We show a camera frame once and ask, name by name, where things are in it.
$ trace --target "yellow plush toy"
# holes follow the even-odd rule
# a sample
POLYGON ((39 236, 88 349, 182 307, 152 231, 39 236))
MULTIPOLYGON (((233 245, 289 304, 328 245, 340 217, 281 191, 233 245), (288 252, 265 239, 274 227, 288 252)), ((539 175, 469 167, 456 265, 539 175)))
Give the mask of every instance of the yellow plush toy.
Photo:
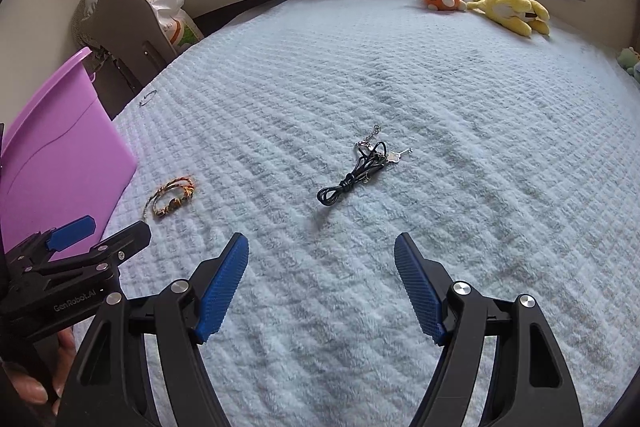
POLYGON ((466 3, 469 10, 479 9, 494 22, 523 37, 531 36, 533 28, 549 35, 549 12, 534 0, 473 0, 466 3))

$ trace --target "key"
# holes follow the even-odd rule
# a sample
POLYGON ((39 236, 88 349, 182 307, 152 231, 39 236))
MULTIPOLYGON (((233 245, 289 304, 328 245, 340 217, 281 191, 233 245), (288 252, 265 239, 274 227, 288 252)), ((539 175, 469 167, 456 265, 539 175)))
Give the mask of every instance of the key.
POLYGON ((398 163, 403 154, 412 153, 413 151, 414 151, 413 149, 409 148, 401 152, 390 152, 389 154, 386 155, 386 161, 391 163, 398 163))

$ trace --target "blue gripper pad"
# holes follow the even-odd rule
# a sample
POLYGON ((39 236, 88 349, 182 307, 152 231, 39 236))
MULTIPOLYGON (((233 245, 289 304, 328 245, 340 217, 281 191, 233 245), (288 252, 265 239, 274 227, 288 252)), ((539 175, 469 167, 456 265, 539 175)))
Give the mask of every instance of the blue gripper pad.
POLYGON ((207 342, 209 335, 218 333, 247 263, 249 241, 241 235, 226 254, 200 301, 200 321, 194 333, 201 343, 207 342))
POLYGON ((84 216, 76 219, 64 227, 55 229, 47 241, 47 248, 50 251, 59 252, 65 248, 82 241, 95 232, 95 221, 91 216, 84 216))
POLYGON ((422 333, 430 335, 433 342, 444 345, 446 330, 442 325, 442 303, 422 268, 419 251, 414 251, 402 235, 396 239, 394 258, 404 289, 422 328, 422 333))

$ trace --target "fingernail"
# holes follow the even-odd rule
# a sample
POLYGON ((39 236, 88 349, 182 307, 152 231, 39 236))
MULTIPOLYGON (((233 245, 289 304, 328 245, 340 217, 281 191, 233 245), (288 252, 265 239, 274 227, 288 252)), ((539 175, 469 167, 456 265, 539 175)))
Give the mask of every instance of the fingernail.
POLYGON ((49 396, 47 396, 47 391, 45 391, 44 387, 42 386, 42 384, 34 384, 33 388, 33 399, 36 401, 36 403, 39 404, 43 404, 47 402, 47 399, 49 398, 49 396))

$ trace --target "metal chain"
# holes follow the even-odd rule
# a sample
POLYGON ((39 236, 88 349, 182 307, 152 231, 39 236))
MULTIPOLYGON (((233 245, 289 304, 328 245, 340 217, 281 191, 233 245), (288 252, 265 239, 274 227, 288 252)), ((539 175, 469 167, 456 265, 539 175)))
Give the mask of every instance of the metal chain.
POLYGON ((382 127, 380 127, 378 124, 375 124, 373 126, 373 131, 371 131, 364 140, 358 142, 356 145, 366 145, 367 147, 369 147, 371 145, 370 140, 380 131, 382 131, 382 127))

